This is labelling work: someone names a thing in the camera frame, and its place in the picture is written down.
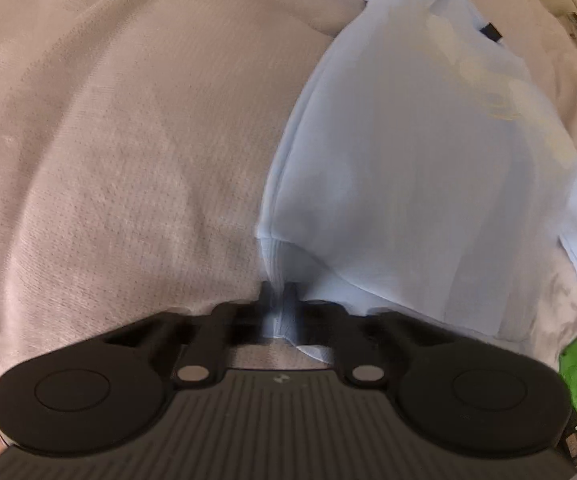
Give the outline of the light blue t-shirt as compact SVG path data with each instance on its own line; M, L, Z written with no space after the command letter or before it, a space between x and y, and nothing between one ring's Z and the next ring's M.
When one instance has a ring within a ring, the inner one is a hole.
M362 0L288 120L257 237L271 283L528 349L577 151L472 0Z

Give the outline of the white bed sheet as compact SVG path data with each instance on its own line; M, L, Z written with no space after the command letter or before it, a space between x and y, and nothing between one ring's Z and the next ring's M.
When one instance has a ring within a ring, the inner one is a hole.
M574 50L548 79L559 24L536 0L498 1L521 10L525 32L502 41L577 151ZM365 6L0 0L0 376L271 283L257 228L274 156L310 76ZM554 248L531 345L502 345L557 362L565 297L577 301L577 279Z

